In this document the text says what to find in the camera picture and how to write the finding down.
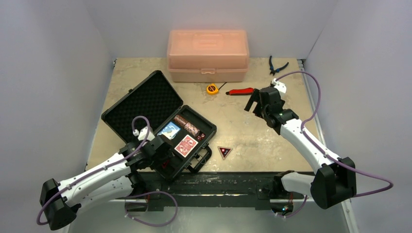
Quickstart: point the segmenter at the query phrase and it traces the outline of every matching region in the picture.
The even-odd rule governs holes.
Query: case latch
[[[216,72],[216,70],[213,69],[213,68],[212,69],[201,69],[200,72],[202,74],[214,74]]]

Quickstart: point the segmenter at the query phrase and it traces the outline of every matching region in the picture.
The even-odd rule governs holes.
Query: red handle tool
[[[226,92],[229,96],[248,96],[251,95],[254,91],[254,88],[245,88],[245,89],[237,89],[237,90],[230,90]]]

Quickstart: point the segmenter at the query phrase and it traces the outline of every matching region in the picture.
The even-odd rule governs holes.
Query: plastic toolbox
[[[184,127],[171,139],[173,147],[173,157],[155,170],[166,180],[173,180],[185,168],[190,172],[198,172],[211,157],[212,151],[208,146],[208,141],[216,133],[216,126],[205,119],[199,113],[187,105],[183,105],[183,100],[170,85],[166,77],[160,70],[154,71],[129,93],[121,98],[112,107],[102,114],[102,120],[125,142],[133,142],[136,137],[132,134],[132,120],[136,116],[145,116],[149,119],[154,134],[157,135],[165,128],[169,122],[177,123],[174,117],[180,115],[202,133],[205,134],[202,140],[198,140],[191,135]],[[143,120],[136,121],[135,128],[140,130],[146,126]],[[184,157],[175,147],[187,135],[191,136],[198,143]],[[206,150],[204,155],[200,155],[201,150]]]
[[[249,70],[246,31],[171,31],[167,58],[175,82],[241,82]]]

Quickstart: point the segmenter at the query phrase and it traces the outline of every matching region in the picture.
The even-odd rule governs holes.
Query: white backdrop
[[[245,29],[253,57],[306,58],[337,0],[84,0],[116,57],[164,57],[172,29]]]
[[[41,186],[83,171],[111,58],[81,0],[0,1],[0,54],[0,232],[49,232]]]
[[[411,9],[410,0],[339,1],[306,62],[322,87],[328,146],[395,183],[352,199],[363,233],[411,232]],[[387,185],[357,178],[358,193]]]

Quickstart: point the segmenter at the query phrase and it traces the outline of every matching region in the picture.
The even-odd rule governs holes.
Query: pliers
[[[270,74],[271,75],[275,75],[276,73],[279,73],[281,70],[283,70],[284,68],[286,68],[287,66],[289,65],[289,62],[287,62],[284,66],[282,66],[281,68],[277,68],[277,69],[274,69],[273,68],[273,64],[272,64],[272,56],[270,56],[269,57],[269,66],[270,66],[270,70],[271,70],[271,72],[270,72]]]

